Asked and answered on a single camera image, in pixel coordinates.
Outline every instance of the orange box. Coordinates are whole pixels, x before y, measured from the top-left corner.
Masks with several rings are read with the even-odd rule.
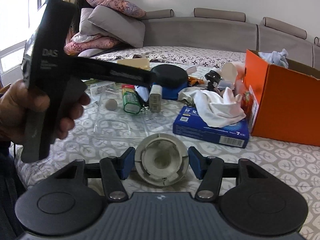
[[[244,84],[253,94],[251,135],[320,146],[320,71],[289,60],[268,64],[247,50]]]

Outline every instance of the blue box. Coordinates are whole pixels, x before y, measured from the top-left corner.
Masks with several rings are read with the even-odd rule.
[[[209,127],[196,108],[184,106],[173,123],[173,133],[202,141],[245,148],[249,141],[246,119],[222,128]]]

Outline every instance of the metal screw head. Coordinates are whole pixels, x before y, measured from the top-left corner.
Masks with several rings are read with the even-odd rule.
[[[200,198],[211,198],[214,196],[214,193],[210,190],[201,190],[198,192],[198,197]]]
[[[123,199],[125,197],[125,193],[123,191],[113,191],[109,195],[112,199]]]

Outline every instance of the pink floral pillow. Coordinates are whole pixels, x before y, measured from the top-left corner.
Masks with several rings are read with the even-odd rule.
[[[92,7],[104,5],[134,18],[140,18],[145,16],[146,14],[144,10],[136,6],[134,3],[128,2],[126,0],[87,0],[87,2]]]
[[[101,37],[93,41],[82,43],[72,41],[64,46],[64,52],[68,55],[71,55],[80,53],[82,51],[85,51],[86,49],[110,49],[119,43],[120,41],[111,37]]]

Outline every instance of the window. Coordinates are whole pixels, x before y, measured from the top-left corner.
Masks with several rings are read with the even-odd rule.
[[[0,0],[0,12],[0,73],[3,74],[22,62],[28,28],[37,12],[37,0]]]

